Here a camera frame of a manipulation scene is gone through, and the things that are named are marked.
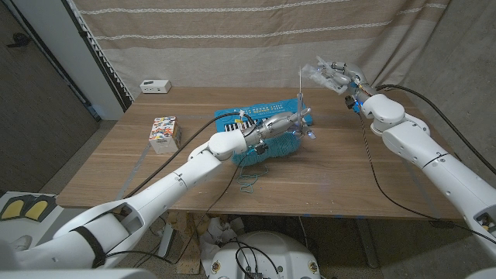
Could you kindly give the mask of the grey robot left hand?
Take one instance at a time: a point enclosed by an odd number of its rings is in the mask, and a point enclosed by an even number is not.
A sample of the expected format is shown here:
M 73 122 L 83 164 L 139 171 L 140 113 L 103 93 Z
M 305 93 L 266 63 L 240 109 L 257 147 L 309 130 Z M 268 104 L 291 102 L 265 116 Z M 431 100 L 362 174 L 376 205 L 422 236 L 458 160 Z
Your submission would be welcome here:
M 258 126 L 243 132 L 246 145 L 255 146 L 266 139 L 281 136 L 286 132 L 292 133 L 298 138 L 309 136 L 311 139 L 315 139 L 315 134 L 303 119 L 310 111 L 310 108 L 304 108 L 296 113 L 282 112 L 271 116 Z

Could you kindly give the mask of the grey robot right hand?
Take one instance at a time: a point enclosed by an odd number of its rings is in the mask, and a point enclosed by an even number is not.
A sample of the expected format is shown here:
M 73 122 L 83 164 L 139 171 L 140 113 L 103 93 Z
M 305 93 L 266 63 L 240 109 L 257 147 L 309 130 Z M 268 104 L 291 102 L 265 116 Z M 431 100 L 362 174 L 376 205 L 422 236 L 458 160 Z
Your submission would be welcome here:
M 364 93 L 371 97 L 377 94 L 377 90 L 370 86 L 361 68 L 355 64 L 320 60 L 317 71 L 324 78 L 323 85 L 339 94 L 346 90 L 351 95 Z

